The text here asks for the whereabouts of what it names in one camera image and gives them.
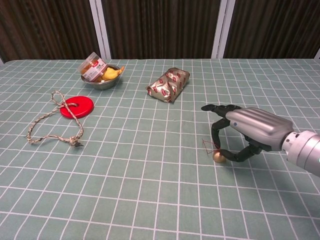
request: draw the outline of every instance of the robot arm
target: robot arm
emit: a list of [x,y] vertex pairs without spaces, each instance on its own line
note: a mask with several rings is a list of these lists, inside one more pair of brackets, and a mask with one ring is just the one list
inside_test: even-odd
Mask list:
[[[283,150],[288,161],[320,177],[320,135],[310,131],[296,133],[291,121],[254,107],[209,104],[201,109],[222,117],[212,124],[211,135],[215,147],[226,159],[243,162],[262,150]],[[242,133],[249,143],[236,154],[220,149],[219,131],[228,126]]]

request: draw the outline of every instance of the yellow food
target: yellow food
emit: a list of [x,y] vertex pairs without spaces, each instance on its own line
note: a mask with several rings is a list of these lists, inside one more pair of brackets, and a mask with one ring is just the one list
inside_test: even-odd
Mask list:
[[115,79],[116,77],[118,77],[124,71],[124,69],[125,69],[124,66],[121,67],[121,69],[119,69],[119,70],[114,70],[113,68],[108,67],[106,69],[105,73],[103,74],[102,78],[105,81]]
[[214,151],[212,158],[218,164],[224,163],[227,160],[224,156],[220,154],[219,151]]

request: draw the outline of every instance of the thin red wire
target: thin red wire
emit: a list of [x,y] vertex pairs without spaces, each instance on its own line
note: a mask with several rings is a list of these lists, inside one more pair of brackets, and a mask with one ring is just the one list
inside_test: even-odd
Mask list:
[[207,146],[206,146],[206,144],[205,144],[205,143],[210,143],[210,144],[214,145],[214,143],[213,143],[213,142],[211,142],[211,141],[205,141],[204,139],[202,139],[202,143],[203,143],[203,145],[204,145],[204,148],[205,148],[206,154],[211,154],[211,153],[213,153],[213,152],[215,151],[215,150],[208,151]]

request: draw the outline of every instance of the wrapped package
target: wrapped package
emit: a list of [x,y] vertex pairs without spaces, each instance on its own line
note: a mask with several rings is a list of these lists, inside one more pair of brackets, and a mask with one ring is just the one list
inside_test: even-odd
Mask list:
[[157,81],[146,87],[148,94],[167,103],[173,103],[184,89],[190,73],[176,67],[168,69]]

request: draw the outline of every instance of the metal bowl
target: metal bowl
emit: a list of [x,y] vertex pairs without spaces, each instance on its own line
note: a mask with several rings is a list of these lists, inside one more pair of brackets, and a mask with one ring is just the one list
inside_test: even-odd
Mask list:
[[[114,70],[119,70],[120,68],[116,65],[108,65],[108,68],[113,68]],[[106,90],[106,89],[110,89],[112,87],[114,87],[120,80],[120,76],[117,76],[114,79],[108,80],[108,81],[104,81],[104,82],[91,82],[91,81],[87,81],[83,76],[81,76],[82,81],[84,81],[86,84],[91,85],[94,89],[97,90]]]

